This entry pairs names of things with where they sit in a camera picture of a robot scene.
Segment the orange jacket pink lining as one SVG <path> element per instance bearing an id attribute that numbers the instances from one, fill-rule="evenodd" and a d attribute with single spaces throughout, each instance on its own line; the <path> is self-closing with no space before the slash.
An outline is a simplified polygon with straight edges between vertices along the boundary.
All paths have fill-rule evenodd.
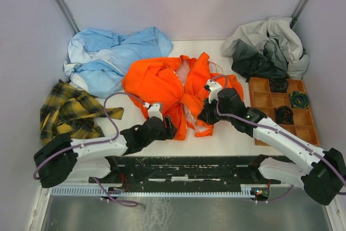
<path id="1" fill-rule="evenodd" d="M 132 101 L 144 117 L 149 114 L 140 100 L 161 104 L 162 114 L 169 116 L 177 128 L 175 140 L 185 140 L 189 128 L 196 137 L 211 136 L 214 127 L 197 118 L 209 96 L 204 88 L 207 81 L 215 78 L 220 85 L 235 88 L 241 98 L 244 91 L 235 75 L 211 72 L 209 58 L 204 52 L 199 58 L 181 55 L 139 60 L 130 66 L 122 86 L 134 95 Z"/>

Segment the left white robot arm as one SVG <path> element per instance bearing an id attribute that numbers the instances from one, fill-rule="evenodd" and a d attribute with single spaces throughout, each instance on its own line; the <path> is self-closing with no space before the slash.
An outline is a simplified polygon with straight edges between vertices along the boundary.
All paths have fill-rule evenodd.
<path id="1" fill-rule="evenodd" d="M 142 125 L 122 130 L 112 137 L 74 139 L 70 134 L 57 135 L 34 155 L 33 177 L 43 188 L 52 188 L 66 180 L 104 178 L 115 182 L 119 168 L 107 157 L 140 152 L 153 141 L 174 139 L 177 128 L 170 117 L 151 117 Z"/>

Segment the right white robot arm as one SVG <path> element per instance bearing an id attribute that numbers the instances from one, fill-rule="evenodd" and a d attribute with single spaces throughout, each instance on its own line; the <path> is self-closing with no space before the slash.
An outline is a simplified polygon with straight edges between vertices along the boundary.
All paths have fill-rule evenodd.
<path id="1" fill-rule="evenodd" d="M 324 150 L 285 130 L 260 110 L 245 106 L 234 88 L 216 82 L 205 85 L 208 97 L 198 119 L 208 125 L 227 121 L 240 133 L 262 141 L 290 162 L 259 156 L 248 169 L 252 182 L 279 180 L 303 189 L 314 201 L 327 206 L 345 187 L 345 161 L 337 149 Z"/>

